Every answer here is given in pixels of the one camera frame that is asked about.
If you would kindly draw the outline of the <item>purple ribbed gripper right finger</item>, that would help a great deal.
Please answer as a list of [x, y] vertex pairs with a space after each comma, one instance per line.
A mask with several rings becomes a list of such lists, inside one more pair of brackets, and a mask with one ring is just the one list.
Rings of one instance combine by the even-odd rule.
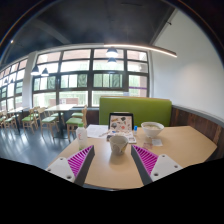
[[143, 185], [150, 184], [182, 169], [182, 167], [168, 155], [156, 155], [136, 145], [131, 146], [131, 155]]

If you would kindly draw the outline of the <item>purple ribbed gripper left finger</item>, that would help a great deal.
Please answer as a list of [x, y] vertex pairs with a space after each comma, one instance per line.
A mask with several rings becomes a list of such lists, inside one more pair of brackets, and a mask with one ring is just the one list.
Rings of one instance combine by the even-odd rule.
[[94, 146], [91, 145], [68, 158], [59, 157], [47, 168], [47, 171], [82, 186], [94, 156]]

